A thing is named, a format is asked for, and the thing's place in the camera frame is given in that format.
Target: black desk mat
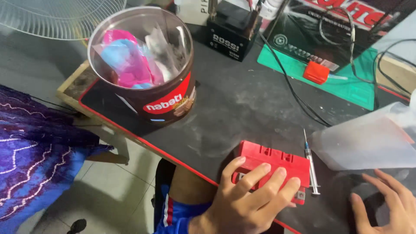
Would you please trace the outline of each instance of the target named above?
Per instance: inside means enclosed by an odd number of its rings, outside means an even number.
[[[307,134],[324,127],[300,109],[281,73],[256,62],[261,50],[254,45],[244,62],[233,61],[194,42],[193,73],[198,82],[196,102],[182,120],[158,127],[142,121],[114,93],[98,80],[80,103],[104,116],[125,131],[148,142],[178,163],[208,181],[219,181],[227,156],[243,139],[287,153],[304,155],[303,128]],[[336,96],[291,79],[296,93],[331,124],[356,118],[367,110]],[[379,90],[381,106],[401,98]],[[295,232],[355,233],[349,194],[365,199],[373,224],[385,224],[388,213],[383,197],[363,182],[363,171],[334,172],[314,157],[321,195],[311,196],[307,189],[305,205],[286,208],[277,219]],[[411,190],[416,190],[414,169],[387,169]]]

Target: blue patterned fabric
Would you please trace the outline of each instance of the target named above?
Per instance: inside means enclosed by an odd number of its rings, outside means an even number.
[[[67,190],[87,156],[113,149],[73,119],[0,86],[0,234]]]

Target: hand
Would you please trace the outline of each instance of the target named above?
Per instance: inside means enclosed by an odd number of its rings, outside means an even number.
[[[390,223],[383,227],[371,227],[360,196],[351,194],[352,209],[359,234],[416,234],[416,198],[412,192],[391,175],[378,169],[378,178],[363,174],[364,180],[377,187],[384,195],[390,209]]]
[[[238,157],[225,167],[211,207],[189,222],[189,234],[261,233],[270,228],[283,208],[295,206],[290,201],[299,190],[300,179],[291,178],[279,191],[286,178],[283,167],[253,193],[249,190],[270,172],[270,164],[263,163],[233,184],[231,176],[244,162],[245,157]]]

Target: plastic jug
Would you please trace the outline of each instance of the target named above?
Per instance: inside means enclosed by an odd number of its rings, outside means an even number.
[[[332,170],[416,167],[416,92],[410,106],[392,103],[317,131],[310,146]]]

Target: green cutting mat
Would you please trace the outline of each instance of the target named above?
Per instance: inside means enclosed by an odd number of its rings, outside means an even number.
[[[303,72],[306,68],[306,64],[298,61],[288,55],[285,55],[275,49],[273,49],[281,61],[287,75],[297,80],[310,84],[318,89],[322,89],[328,93],[331,93],[344,100],[359,105],[365,109],[374,109],[374,85],[365,83],[357,79],[352,73],[351,65],[348,65],[337,72],[335,75],[347,77],[348,80],[331,79],[318,85],[312,81],[303,78]],[[354,60],[357,75],[366,80],[373,80],[373,60],[377,56],[377,50],[369,48],[362,53],[358,58]],[[273,57],[273,54],[269,48],[264,45],[257,62],[270,67],[276,71],[282,72],[279,64]]]

